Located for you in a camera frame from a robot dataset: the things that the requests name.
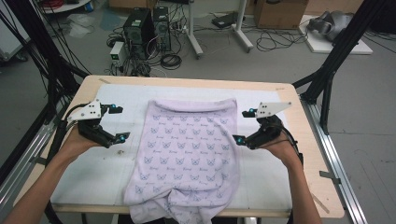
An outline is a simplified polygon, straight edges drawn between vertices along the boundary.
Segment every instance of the forearm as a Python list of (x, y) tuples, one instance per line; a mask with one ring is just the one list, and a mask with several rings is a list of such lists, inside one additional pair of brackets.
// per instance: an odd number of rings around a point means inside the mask
[(288, 165), (288, 173), (294, 223), (322, 223), (300, 161), (296, 160)]
[(5, 220), (7, 223), (39, 223), (64, 170), (70, 161), (55, 156)]

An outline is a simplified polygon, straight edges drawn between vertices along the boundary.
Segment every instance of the towel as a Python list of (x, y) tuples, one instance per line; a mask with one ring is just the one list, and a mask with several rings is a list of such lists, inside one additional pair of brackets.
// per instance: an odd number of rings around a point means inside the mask
[(210, 224), (239, 185), (235, 99), (148, 102), (135, 168), (125, 190), (134, 223), (172, 217)]

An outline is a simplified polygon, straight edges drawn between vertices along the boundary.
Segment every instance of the person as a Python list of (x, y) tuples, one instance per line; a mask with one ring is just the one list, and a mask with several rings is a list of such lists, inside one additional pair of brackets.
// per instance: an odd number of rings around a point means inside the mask
[[(77, 127), (73, 128), (59, 152), (33, 186), (17, 202), (3, 223), (39, 223), (50, 196), (68, 165), (91, 147), (99, 147), (99, 145), (81, 136)], [(287, 136), (282, 133), (277, 139), (261, 146), (261, 148), (269, 150), (288, 169), (293, 223), (321, 223), (318, 210), (306, 183), (303, 166)]]

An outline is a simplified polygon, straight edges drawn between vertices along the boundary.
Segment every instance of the floor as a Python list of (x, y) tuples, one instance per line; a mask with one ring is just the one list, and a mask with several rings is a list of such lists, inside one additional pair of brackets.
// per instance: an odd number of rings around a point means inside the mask
[[(103, 0), (96, 2), (94, 30), (82, 38), (65, 38), (68, 46), (89, 68), (92, 74), (105, 75), (111, 65), (107, 36), (123, 24), (126, 15), (107, 7)], [(71, 13), (86, 13), (75, 10)], [(67, 13), (59, 15), (60, 20)], [(197, 25), (213, 27), (210, 15), (196, 20)], [(247, 17), (246, 24), (254, 22)], [(245, 29), (247, 38), (256, 46), (262, 32)], [(186, 36), (179, 41), (182, 65), (177, 70), (160, 66), (152, 70), (157, 77), (222, 79), (292, 83), (320, 68), (327, 54), (311, 53), (305, 43), (287, 49), (249, 54), (241, 48), (231, 31), (200, 31), (195, 33), (204, 56), (196, 60)], [(349, 55), (333, 81), (329, 131), (369, 223), (396, 223), (396, 41), (370, 37), (383, 46), (363, 38), (374, 51), (372, 55)], [(261, 45), (271, 47), (271, 42)], [(306, 86), (298, 89), (304, 92)], [(10, 151), (46, 103), (46, 93), (32, 60), (21, 63), (12, 60), (0, 67), (0, 142), (3, 163)], [(4, 218), (10, 205), (1, 212)], [(79, 214), (61, 214), (65, 223), (79, 223)], [(88, 214), (89, 223), (111, 223), (111, 215)], [(325, 223), (350, 223), (348, 217), (325, 219)], [(265, 218), (262, 223), (286, 223), (279, 218)]]

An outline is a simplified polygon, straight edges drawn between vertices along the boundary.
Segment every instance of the wooden table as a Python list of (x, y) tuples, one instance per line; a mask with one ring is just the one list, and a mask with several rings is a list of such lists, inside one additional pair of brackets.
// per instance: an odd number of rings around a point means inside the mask
[[(292, 102), (292, 107), (284, 111), (288, 127), (294, 138), (299, 143), (299, 149), (304, 153), (304, 172), (308, 186), (311, 190), (315, 204), (321, 217), (343, 217), (344, 209), (332, 181), (319, 176), (319, 171), (328, 172), (322, 158), (318, 143), (311, 130), (304, 109), (300, 103), (296, 90), (290, 84), (262, 83), (201, 79), (175, 79), (175, 78), (147, 78), (147, 77), (108, 77), (89, 76), (83, 81), (69, 108), (74, 105), (87, 103), (95, 99), (97, 91), (102, 85), (121, 84), (153, 87), (184, 87), (184, 88), (214, 88), (224, 90), (247, 91), (275, 91), (280, 101)], [(49, 147), (45, 149), (42, 157), (46, 157)], [(26, 181), (18, 199), (32, 186), (44, 167), (37, 164)], [(55, 204), (57, 212), (96, 212), (129, 214), (128, 206), (121, 204)], [(271, 210), (249, 207), (226, 208), (219, 216), (224, 217), (287, 217), (289, 209)]]

